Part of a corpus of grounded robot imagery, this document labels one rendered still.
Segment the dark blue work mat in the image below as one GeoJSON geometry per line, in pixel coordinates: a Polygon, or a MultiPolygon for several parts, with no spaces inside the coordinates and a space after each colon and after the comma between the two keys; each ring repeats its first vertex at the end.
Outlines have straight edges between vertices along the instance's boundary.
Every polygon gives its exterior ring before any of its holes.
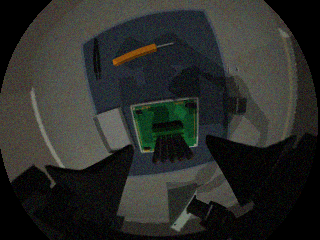
{"type": "Polygon", "coordinates": [[[169,175],[216,163],[205,145],[207,136],[229,140],[229,77],[219,36],[207,13],[205,8],[165,8],[165,11],[140,13],[109,25],[80,44],[93,113],[99,115],[121,107],[127,121],[136,148],[128,177],[169,175]],[[95,37],[99,41],[100,76],[93,69],[95,37]],[[117,67],[113,65],[116,57],[151,44],[171,45],[117,67]],[[197,147],[189,147],[195,159],[155,164],[152,161],[155,152],[140,152],[129,107],[141,101],[187,96],[199,97],[197,147]]]}

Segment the green circuit board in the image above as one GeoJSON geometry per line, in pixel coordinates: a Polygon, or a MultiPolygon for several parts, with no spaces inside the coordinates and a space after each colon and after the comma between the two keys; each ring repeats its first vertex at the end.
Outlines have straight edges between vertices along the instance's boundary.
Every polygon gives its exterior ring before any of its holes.
{"type": "Polygon", "coordinates": [[[143,105],[143,107],[133,107],[133,117],[135,117],[137,133],[141,145],[141,152],[144,147],[151,147],[155,151],[155,141],[153,141],[153,124],[171,123],[171,121],[181,121],[185,129],[185,143],[196,145],[197,135],[197,107],[187,108],[185,103],[196,104],[196,100],[171,101],[171,103],[143,105]],[[143,115],[136,115],[136,111],[143,111],[143,115]]]}

